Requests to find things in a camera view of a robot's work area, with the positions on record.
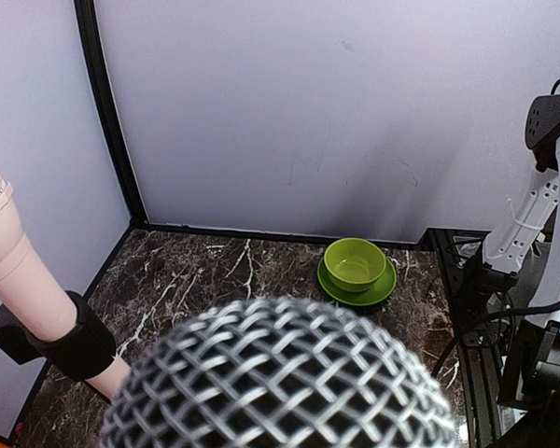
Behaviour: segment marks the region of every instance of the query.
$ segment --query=white wall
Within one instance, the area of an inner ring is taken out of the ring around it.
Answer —
[[[97,2],[152,221],[488,230],[560,77],[560,1]]]
[[[0,174],[62,286],[84,292],[128,226],[72,1],[0,1]],[[0,351],[0,435],[43,365]]]

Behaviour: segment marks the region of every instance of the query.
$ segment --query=black marble surface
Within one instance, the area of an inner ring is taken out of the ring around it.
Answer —
[[[90,298],[133,363],[172,326],[212,306],[259,296],[328,301],[315,276],[323,245],[133,231]],[[359,309],[431,366],[453,331],[435,254],[386,249],[399,284],[391,299]],[[465,446],[465,405],[455,354],[441,384]],[[97,446],[106,404],[50,369],[23,422],[24,447]]]

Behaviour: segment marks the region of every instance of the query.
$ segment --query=green plate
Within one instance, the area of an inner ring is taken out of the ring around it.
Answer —
[[[396,269],[389,259],[385,266],[385,271],[375,283],[363,292],[347,292],[339,289],[329,279],[328,268],[324,260],[320,260],[317,265],[317,280],[319,285],[336,301],[341,301],[351,306],[374,305],[387,299],[396,287]]]

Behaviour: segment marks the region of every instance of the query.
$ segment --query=bowl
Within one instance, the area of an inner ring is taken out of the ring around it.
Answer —
[[[375,244],[360,238],[343,238],[328,246],[324,263],[330,281],[348,292],[362,292],[384,273],[384,252]]]

